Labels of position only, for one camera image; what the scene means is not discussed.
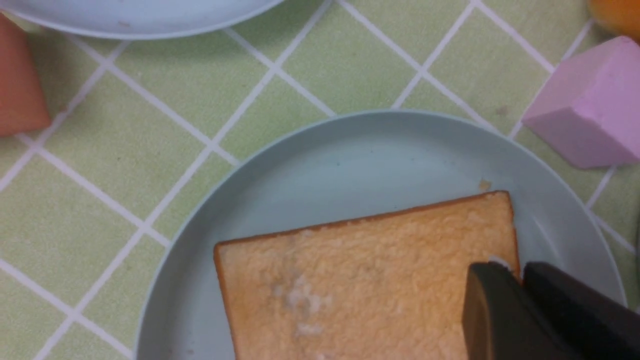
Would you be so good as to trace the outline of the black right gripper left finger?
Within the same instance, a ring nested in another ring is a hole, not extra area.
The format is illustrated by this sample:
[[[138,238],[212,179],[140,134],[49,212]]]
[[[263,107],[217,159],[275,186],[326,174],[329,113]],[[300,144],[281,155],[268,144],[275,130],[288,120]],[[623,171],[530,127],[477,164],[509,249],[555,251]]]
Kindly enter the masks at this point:
[[[469,360],[579,360],[502,264],[468,267],[462,332]]]

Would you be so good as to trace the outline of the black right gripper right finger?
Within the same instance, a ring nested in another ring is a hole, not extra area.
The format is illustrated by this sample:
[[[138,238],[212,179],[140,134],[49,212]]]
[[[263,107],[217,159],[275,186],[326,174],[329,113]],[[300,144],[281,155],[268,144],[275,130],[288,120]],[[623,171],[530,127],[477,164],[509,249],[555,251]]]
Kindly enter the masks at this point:
[[[546,262],[529,262],[526,292],[583,360],[638,360],[639,314]]]

